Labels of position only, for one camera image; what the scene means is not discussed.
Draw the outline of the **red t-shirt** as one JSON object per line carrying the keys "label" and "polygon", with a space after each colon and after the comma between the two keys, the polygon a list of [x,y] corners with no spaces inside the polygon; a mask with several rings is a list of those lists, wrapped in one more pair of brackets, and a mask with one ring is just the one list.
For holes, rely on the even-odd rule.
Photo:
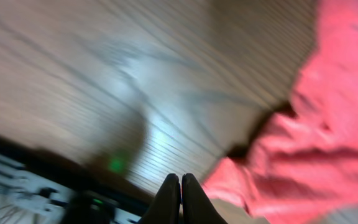
{"label": "red t-shirt", "polygon": [[317,46],[244,159],[222,159],[210,198],[271,223],[305,223],[358,203],[358,0],[318,3]]}

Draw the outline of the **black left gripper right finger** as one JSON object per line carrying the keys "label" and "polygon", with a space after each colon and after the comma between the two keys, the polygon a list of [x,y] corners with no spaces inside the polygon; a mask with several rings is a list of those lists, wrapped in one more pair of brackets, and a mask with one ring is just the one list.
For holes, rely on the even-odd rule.
{"label": "black left gripper right finger", "polygon": [[187,173],[181,181],[183,219],[187,224],[227,224],[216,211],[196,177]]}

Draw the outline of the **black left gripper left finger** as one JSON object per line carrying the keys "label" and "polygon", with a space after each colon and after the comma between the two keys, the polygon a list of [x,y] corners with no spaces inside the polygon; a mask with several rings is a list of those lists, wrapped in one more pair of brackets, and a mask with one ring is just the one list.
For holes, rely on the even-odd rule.
{"label": "black left gripper left finger", "polygon": [[138,224],[178,224],[181,205],[180,190],[178,176],[168,174]]}

